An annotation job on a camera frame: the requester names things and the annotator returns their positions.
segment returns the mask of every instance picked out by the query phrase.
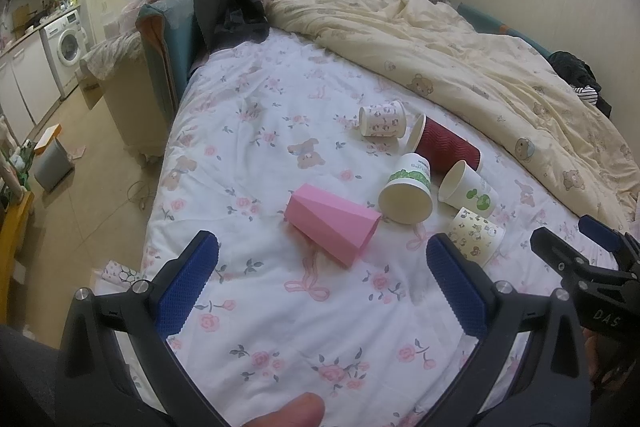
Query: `red cup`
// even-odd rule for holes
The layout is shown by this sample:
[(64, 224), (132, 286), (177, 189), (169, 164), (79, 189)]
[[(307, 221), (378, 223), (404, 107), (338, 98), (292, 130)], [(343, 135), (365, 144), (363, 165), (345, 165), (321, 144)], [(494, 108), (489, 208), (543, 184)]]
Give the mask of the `red cup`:
[(474, 171), (480, 169), (480, 151), (468, 141), (422, 114), (418, 117), (405, 153), (415, 152), (427, 158), (431, 172), (446, 174), (464, 160)]

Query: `white floral bed sheet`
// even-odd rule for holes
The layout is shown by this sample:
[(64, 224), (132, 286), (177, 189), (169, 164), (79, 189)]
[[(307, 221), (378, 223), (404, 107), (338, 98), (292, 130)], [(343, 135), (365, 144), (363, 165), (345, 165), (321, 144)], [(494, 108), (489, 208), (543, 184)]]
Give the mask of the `white floral bed sheet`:
[[(381, 221), (348, 270), (283, 219), (305, 182), (376, 206), (406, 136), (365, 139), (356, 115), (360, 105), (395, 99), (409, 124), (424, 112), (481, 150), (482, 175), (500, 196), (491, 220), (506, 228), (485, 267), (492, 280), (540, 295), (559, 285), (529, 247), (540, 226), (592, 263), (614, 266), (501, 146), (398, 84), (276, 29), (263, 44), (212, 54), (175, 119), (142, 268), (153, 277), (199, 230), (218, 237), (218, 266), (168, 342), (233, 426), (311, 391), (326, 402), (325, 426), (412, 427), (474, 347), (424, 254), (454, 208), (437, 203), (415, 227)], [(519, 335), (486, 406), (504, 395), (525, 342)]]

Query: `beige blanket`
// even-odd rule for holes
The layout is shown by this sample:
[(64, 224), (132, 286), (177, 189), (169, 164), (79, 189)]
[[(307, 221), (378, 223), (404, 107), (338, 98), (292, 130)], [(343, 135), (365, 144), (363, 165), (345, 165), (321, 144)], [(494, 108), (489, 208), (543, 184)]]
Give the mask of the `beige blanket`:
[(268, 11), (273, 25), (455, 113), (578, 216), (628, 230), (640, 190), (629, 147), (526, 42), (478, 34), (428, 0), (273, 0)]

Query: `striped fabric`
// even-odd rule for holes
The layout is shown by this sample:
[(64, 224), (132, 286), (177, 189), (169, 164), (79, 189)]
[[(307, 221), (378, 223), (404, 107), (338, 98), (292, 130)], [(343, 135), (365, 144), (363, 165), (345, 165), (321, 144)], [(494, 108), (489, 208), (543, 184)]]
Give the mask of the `striped fabric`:
[(598, 93), (593, 87), (574, 87), (571, 86), (575, 93), (580, 97), (580, 100), (586, 103), (590, 103), (591, 105), (596, 105), (598, 101)]

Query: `screw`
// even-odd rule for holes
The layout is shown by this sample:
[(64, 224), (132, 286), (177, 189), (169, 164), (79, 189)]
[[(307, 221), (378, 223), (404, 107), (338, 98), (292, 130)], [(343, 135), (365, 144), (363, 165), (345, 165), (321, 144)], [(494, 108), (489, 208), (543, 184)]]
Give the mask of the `screw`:
[(513, 291), (513, 286), (508, 281), (498, 281), (495, 283), (495, 289), (498, 290), (499, 293), (511, 293)]
[(561, 301), (568, 301), (570, 295), (564, 288), (556, 288), (556, 297)]
[(149, 283), (144, 279), (142, 281), (135, 281), (131, 288), (133, 289), (133, 293), (144, 293), (149, 289)]
[(80, 288), (76, 292), (76, 299), (84, 301), (89, 296), (89, 288)]

